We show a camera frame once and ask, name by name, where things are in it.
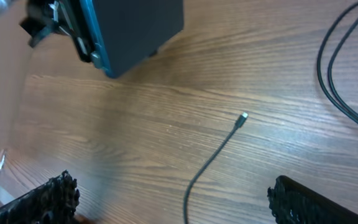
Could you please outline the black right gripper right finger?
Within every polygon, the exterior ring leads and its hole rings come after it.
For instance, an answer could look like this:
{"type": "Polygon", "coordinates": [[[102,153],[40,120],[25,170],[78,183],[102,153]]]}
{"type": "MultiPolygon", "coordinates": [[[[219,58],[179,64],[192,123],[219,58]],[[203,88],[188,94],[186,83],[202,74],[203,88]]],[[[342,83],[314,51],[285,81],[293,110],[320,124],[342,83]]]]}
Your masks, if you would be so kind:
{"type": "Polygon", "coordinates": [[[358,224],[358,214],[285,175],[276,178],[267,197],[278,224],[358,224]]]}

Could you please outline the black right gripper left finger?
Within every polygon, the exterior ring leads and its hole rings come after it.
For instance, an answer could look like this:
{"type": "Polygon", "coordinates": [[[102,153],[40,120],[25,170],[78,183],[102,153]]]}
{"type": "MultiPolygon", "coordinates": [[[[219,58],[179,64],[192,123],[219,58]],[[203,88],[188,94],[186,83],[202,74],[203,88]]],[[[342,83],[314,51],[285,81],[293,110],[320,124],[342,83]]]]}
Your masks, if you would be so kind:
{"type": "Polygon", "coordinates": [[[0,224],[69,224],[79,205],[77,180],[68,171],[0,207],[0,224]]]}

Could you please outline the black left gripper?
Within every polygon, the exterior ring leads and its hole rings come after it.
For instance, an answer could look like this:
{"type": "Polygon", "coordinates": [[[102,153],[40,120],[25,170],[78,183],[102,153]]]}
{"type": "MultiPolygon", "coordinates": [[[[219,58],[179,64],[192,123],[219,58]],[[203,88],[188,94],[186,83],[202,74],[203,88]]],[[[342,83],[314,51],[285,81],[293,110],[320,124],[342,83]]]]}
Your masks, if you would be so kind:
{"type": "Polygon", "coordinates": [[[81,61],[90,63],[94,43],[79,0],[28,0],[27,17],[20,26],[31,36],[34,48],[50,34],[71,38],[81,61]]]}

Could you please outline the blue Samsung Galaxy smartphone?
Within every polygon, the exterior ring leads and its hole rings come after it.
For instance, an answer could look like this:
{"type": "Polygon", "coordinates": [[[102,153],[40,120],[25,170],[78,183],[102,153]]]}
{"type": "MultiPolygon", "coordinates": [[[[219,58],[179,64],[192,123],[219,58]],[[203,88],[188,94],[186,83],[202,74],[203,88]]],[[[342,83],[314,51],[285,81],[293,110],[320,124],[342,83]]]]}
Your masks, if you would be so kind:
{"type": "Polygon", "coordinates": [[[184,27],[183,0],[81,0],[94,50],[91,61],[117,78],[184,27]]]}

